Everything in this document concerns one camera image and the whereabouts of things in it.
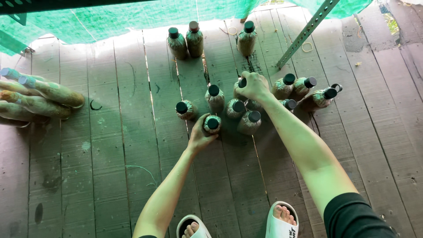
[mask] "hand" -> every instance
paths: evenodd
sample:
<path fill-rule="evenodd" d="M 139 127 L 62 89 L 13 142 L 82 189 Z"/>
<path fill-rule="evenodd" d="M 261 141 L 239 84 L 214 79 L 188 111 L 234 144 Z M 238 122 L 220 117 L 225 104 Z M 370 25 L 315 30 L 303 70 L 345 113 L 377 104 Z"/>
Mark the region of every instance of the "hand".
<path fill-rule="evenodd" d="M 202 149 L 204 149 L 208 144 L 210 144 L 212 141 L 214 141 L 219 135 L 213 135 L 206 137 L 203 134 L 203 123 L 204 119 L 210 115 L 210 113 L 206 113 L 202 115 L 197 122 L 195 123 L 194 127 L 191 131 L 191 137 L 190 141 L 188 142 L 187 149 L 190 149 L 194 153 L 200 152 Z"/>
<path fill-rule="evenodd" d="M 260 102 L 260 99 L 271 94 L 269 91 L 269 83 L 264 76 L 258 73 L 244 71 L 241 77 L 247 79 L 247 86 L 244 88 L 237 88 L 235 91 L 242 96 Z"/>

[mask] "plastic bottle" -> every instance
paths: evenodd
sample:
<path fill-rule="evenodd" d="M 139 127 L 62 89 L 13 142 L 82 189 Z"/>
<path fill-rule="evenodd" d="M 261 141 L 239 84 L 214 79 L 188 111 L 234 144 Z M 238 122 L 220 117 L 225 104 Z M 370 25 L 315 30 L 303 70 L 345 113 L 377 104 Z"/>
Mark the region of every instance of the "plastic bottle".
<path fill-rule="evenodd" d="M 40 96 L 25 96 L 17 92 L 1 91 L 0 99 L 21 105 L 28 111 L 49 117 L 68 119 L 71 109 Z"/>
<path fill-rule="evenodd" d="M 317 80 L 315 77 L 298 78 L 292 85 L 292 93 L 289 96 L 289 99 L 293 99 L 296 102 L 300 101 L 310 92 L 311 88 L 316 85 Z"/>
<path fill-rule="evenodd" d="M 293 99 L 279 100 L 279 102 L 290 112 L 294 112 L 294 108 L 297 106 L 297 102 Z"/>
<path fill-rule="evenodd" d="M 6 126 L 14 126 L 14 127 L 26 127 L 31 122 L 24 122 L 24 121 L 18 121 L 13 119 L 7 119 L 0 116 L 0 125 L 6 125 Z"/>
<path fill-rule="evenodd" d="M 41 76 L 22 74 L 11 68 L 3 68 L 2 70 L 0 70 L 0 75 L 7 79 L 15 80 L 15 81 L 18 81 L 19 77 L 21 76 L 28 76 L 28 77 L 35 78 L 36 80 L 41 82 L 50 82 L 50 80 L 47 80 Z"/>
<path fill-rule="evenodd" d="M 187 56 L 187 44 L 182 34 L 175 27 L 169 28 L 168 46 L 170 52 L 178 59 L 185 59 Z"/>
<path fill-rule="evenodd" d="M 241 117 L 244 114 L 244 112 L 245 112 L 245 105 L 241 100 L 237 98 L 233 98 L 226 105 L 226 115 L 230 119 L 237 119 Z"/>
<path fill-rule="evenodd" d="M 333 98 L 336 97 L 340 91 L 342 91 L 342 86 L 335 83 L 331 87 L 325 88 L 324 90 L 314 91 L 314 93 L 299 101 L 298 106 L 303 111 L 317 111 L 322 108 L 327 108 L 332 102 Z"/>
<path fill-rule="evenodd" d="M 295 81 L 295 75 L 287 74 L 285 77 L 278 79 L 272 87 L 272 94 L 278 100 L 284 100 L 292 93 L 292 84 Z"/>
<path fill-rule="evenodd" d="M 176 104 L 176 114 L 182 120 L 192 120 L 197 115 L 197 108 L 192 104 L 191 101 L 183 100 Z"/>
<path fill-rule="evenodd" d="M 15 81 L 3 81 L 0 80 L 0 90 L 8 90 L 12 92 L 18 92 L 27 96 L 41 96 L 41 94 L 35 89 L 27 89 L 22 84 Z"/>
<path fill-rule="evenodd" d="M 252 135 L 261 125 L 261 115 L 258 111 L 246 112 L 238 124 L 238 132 L 244 135 Z"/>
<path fill-rule="evenodd" d="M 7 101 L 0 101 L 0 116 L 6 119 L 35 123 L 46 123 L 50 120 L 48 116 L 34 114 L 18 104 Z"/>
<path fill-rule="evenodd" d="M 250 110 L 250 111 L 258 111 L 258 112 L 261 112 L 263 110 L 263 107 L 257 101 L 248 99 L 247 100 L 247 109 Z"/>
<path fill-rule="evenodd" d="M 72 108 L 80 108 L 85 103 L 85 98 L 82 94 L 77 93 L 58 83 L 41 82 L 28 76 L 21 76 L 19 78 L 19 83 L 28 89 L 37 90 L 47 99 Z"/>
<path fill-rule="evenodd" d="M 222 127 L 222 120 L 216 115 L 210 115 L 204 119 L 203 128 L 209 135 L 216 135 Z"/>
<path fill-rule="evenodd" d="M 237 88 L 244 88 L 245 86 L 247 86 L 247 79 L 243 78 L 241 80 L 238 80 L 235 82 L 235 84 L 233 85 L 233 97 L 234 98 L 238 98 L 241 101 L 246 101 L 248 98 L 242 96 L 241 94 L 238 94 L 235 90 Z"/>
<path fill-rule="evenodd" d="M 204 96 L 213 113 L 219 113 L 225 108 L 225 95 L 217 85 L 210 85 Z"/>
<path fill-rule="evenodd" d="M 198 22 L 190 22 L 187 36 L 185 38 L 187 39 L 188 52 L 190 53 L 191 57 L 196 58 L 201 56 L 204 50 L 203 33 L 200 31 Z"/>
<path fill-rule="evenodd" d="M 244 24 L 244 29 L 238 35 L 236 48 L 242 56 L 249 56 L 254 52 L 255 39 L 257 32 L 255 31 L 254 23 L 247 21 Z"/>

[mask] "foot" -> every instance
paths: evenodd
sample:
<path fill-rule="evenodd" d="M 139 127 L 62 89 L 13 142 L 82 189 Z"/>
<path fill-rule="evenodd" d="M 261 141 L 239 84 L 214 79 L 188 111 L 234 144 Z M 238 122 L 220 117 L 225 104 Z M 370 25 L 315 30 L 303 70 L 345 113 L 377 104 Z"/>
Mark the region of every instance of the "foot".
<path fill-rule="evenodd" d="M 193 223 L 187 226 L 187 229 L 185 230 L 182 238 L 190 238 L 198 230 L 199 227 L 200 225 L 198 225 L 198 223 L 194 221 Z"/>
<path fill-rule="evenodd" d="M 285 206 L 281 207 L 280 205 L 276 205 L 273 209 L 273 217 L 281 221 L 288 222 L 291 225 L 297 225 L 297 223 L 294 221 L 294 217 L 289 214 L 289 210 L 286 209 Z"/>

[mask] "wooden floor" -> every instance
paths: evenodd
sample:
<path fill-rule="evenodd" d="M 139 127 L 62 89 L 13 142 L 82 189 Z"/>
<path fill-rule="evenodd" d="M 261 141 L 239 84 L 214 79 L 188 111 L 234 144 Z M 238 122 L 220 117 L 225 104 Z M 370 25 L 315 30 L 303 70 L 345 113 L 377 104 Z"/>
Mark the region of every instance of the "wooden floor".
<path fill-rule="evenodd" d="M 414 7 L 410 14 L 423 10 Z M 366 12 L 358 16 L 363 24 Z M 252 13 L 258 39 L 250 65 L 227 34 L 235 31 L 230 27 L 242 29 L 239 19 L 200 22 L 210 83 L 227 101 L 243 70 L 272 84 L 286 73 L 316 77 L 317 89 L 342 84 L 328 108 L 297 116 L 324 139 L 382 219 L 401 237 L 423 237 L 423 44 L 347 52 L 342 28 L 352 17 L 327 19 L 307 39 L 313 50 L 298 51 L 279 70 L 277 61 L 310 17 L 300 7 Z M 38 39 L 36 52 L 25 58 L 1 55 L 1 68 L 43 76 L 87 101 L 65 121 L 0 127 L 2 237 L 131 237 L 143 206 L 188 143 L 193 122 L 180 120 L 175 104 L 183 98 L 209 112 L 203 61 L 175 60 L 166 30 L 91 45 Z M 262 238 L 269 206 L 278 200 L 298 213 L 299 237 L 325 237 L 304 180 L 268 117 L 254 137 L 237 133 L 235 121 L 224 117 L 223 123 L 219 139 L 189 171 L 167 237 L 176 237 L 183 216 L 195 214 L 213 238 Z"/>

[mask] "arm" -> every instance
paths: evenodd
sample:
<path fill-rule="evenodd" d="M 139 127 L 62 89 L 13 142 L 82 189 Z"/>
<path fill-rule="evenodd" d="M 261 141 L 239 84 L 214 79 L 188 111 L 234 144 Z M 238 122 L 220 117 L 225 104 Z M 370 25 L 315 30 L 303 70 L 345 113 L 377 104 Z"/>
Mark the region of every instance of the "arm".
<path fill-rule="evenodd" d="M 267 80 L 247 71 L 242 77 L 247 79 L 247 86 L 236 91 L 259 102 L 266 110 L 301 172 L 320 215 L 323 217 L 326 205 L 337 195 L 358 193 L 326 143 L 278 102 L 269 92 Z"/>
<path fill-rule="evenodd" d="M 204 114 L 195 123 L 188 147 L 165 180 L 148 199 L 138 218 L 133 238 L 143 235 L 154 235 L 157 238 L 165 236 L 194 157 L 218 137 L 218 135 L 210 137 L 203 135 L 203 122 L 208 115 L 210 114 Z"/>

